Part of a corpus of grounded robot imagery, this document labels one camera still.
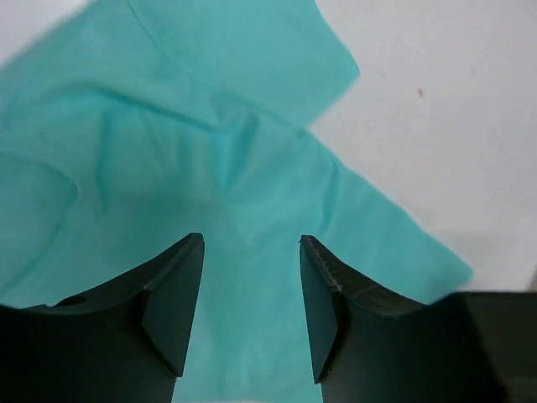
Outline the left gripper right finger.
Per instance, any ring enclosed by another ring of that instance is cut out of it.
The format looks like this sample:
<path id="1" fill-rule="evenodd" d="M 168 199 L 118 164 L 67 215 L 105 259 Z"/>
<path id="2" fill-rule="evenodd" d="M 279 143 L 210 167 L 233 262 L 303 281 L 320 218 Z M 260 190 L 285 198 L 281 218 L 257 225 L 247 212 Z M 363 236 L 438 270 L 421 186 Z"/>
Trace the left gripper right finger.
<path id="1" fill-rule="evenodd" d="M 424 305 L 300 241 L 314 381 L 326 402 L 533 402 L 536 295 L 464 291 Z"/>

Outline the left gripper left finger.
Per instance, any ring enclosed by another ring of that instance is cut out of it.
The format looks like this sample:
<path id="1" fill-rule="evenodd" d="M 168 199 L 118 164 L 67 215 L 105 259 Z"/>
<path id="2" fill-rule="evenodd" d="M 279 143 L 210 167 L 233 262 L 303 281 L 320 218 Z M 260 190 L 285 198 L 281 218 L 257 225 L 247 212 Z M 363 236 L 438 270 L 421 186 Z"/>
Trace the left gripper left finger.
<path id="1" fill-rule="evenodd" d="M 204 238 L 54 306 L 1 309 L 4 402 L 169 402 L 183 374 Z"/>

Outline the teal t shirt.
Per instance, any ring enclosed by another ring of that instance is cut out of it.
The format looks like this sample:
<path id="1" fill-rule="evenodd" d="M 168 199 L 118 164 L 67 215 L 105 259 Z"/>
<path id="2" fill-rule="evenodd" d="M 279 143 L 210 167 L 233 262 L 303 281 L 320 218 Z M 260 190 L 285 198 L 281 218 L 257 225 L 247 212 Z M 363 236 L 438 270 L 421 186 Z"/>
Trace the teal t shirt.
<path id="1" fill-rule="evenodd" d="M 431 303 L 471 268 L 308 128 L 357 78 L 312 1 L 95 1 L 1 69 L 1 300 L 206 242 L 177 402 L 318 402 L 299 241 Z"/>

